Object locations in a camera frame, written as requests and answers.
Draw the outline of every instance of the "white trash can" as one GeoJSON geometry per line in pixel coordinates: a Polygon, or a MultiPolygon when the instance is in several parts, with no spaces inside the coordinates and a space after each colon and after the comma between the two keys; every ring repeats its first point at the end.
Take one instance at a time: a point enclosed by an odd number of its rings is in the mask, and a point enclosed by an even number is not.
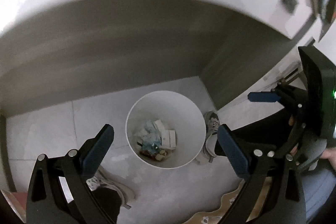
{"type": "Polygon", "coordinates": [[[160,90],[146,94],[131,108],[126,120],[126,138],[133,152],[145,163],[163,169],[174,169],[190,163],[205,141],[205,122],[199,108],[187,97],[160,90]],[[162,120],[176,132],[176,149],[163,161],[139,154],[133,134],[146,120],[162,120]]]}

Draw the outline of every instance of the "metal screw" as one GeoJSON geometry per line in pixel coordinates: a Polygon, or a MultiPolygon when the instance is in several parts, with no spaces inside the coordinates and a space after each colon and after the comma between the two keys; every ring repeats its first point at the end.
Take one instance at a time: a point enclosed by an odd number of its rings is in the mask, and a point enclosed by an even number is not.
{"type": "Polygon", "coordinates": [[[253,153],[257,156],[257,157],[261,157],[263,155],[263,152],[259,149],[256,149],[253,151],[253,153]]]}
{"type": "Polygon", "coordinates": [[[77,150],[76,149],[71,149],[69,152],[68,152],[68,155],[70,157],[74,157],[77,155],[77,150]]]}
{"type": "Polygon", "coordinates": [[[293,160],[293,156],[291,154],[287,154],[286,155],[286,159],[289,160],[289,161],[292,161],[293,160]]]}
{"type": "Polygon", "coordinates": [[[268,152],[267,157],[273,158],[274,154],[274,151],[270,151],[268,152]]]}
{"type": "Polygon", "coordinates": [[[38,159],[39,161],[44,160],[44,158],[45,158],[45,154],[40,154],[40,155],[37,157],[37,159],[38,159]]]}

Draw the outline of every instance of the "black device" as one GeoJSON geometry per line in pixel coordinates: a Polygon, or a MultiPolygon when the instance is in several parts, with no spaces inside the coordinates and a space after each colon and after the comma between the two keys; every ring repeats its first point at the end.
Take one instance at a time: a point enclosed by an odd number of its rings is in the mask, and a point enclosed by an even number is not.
{"type": "MultiPolygon", "coordinates": [[[[225,124],[218,129],[216,153],[226,155],[236,174],[246,181],[219,224],[246,223],[266,177],[272,177],[268,196],[259,217],[249,223],[268,224],[274,223],[275,219],[278,224],[305,223],[305,199],[300,172],[312,166],[324,149],[335,143],[336,67],[313,46],[299,47],[299,53],[307,78],[307,90],[281,81],[270,92],[248,95],[249,100],[254,102],[278,101],[285,107],[283,111],[293,115],[295,124],[288,136],[285,136],[285,141],[279,144],[260,140],[258,131],[250,132],[246,140],[236,136],[235,131],[225,124]],[[295,146],[297,153],[292,156],[290,151],[295,146]]],[[[280,119],[279,122],[286,123],[288,120],[280,119]]],[[[265,126],[260,127],[260,130],[265,128],[269,131],[265,126]]],[[[281,135],[282,132],[275,130],[269,134],[281,135]]],[[[95,174],[113,138],[113,128],[106,124],[95,138],[87,140],[78,151],[70,150],[67,155],[52,159],[40,155],[29,185],[27,223],[114,223],[86,185],[86,179],[95,174]],[[66,178],[82,215],[81,221],[73,217],[59,177],[66,178]]]]}

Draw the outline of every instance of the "white sneaker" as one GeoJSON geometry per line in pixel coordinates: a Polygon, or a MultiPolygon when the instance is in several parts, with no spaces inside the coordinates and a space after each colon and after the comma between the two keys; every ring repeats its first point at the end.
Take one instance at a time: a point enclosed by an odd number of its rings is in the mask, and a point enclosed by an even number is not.
{"type": "Polygon", "coordinates": [[[100,187],[100,181],[96,176],[90,179],[87,179],[86,184],[89,186],[91,192],[93,192],[94,190],[97,190],[100,187]]]}
{"type": "Polygon", "coordinates": [[[213,159],[217,157],[215,154],[215,145],[217,141],[218,127],[220,126],[219,118],[213,111],[207,112],[204,115],[207,133],[205,136],[205,142],[201,152],[196,157],[196,160],[201,163],[212,163],[213,159]]]}

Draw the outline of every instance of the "gray wall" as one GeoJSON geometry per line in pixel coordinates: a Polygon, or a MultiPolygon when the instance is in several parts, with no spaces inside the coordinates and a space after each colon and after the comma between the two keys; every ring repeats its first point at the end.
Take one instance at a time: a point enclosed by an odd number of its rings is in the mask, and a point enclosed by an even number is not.
{"type": "Polygon", "coordinates": [[[6,118],[0,113],[0,189],[16,192],[9,166],[6,136],[6,118]]]}
{"type": "Polygon", "coordinates": [[[293,45],[252,18],[196,0],[79,0],[0,38],[0,106],[12,116],[201,75],[220,108],[293,45]]]}

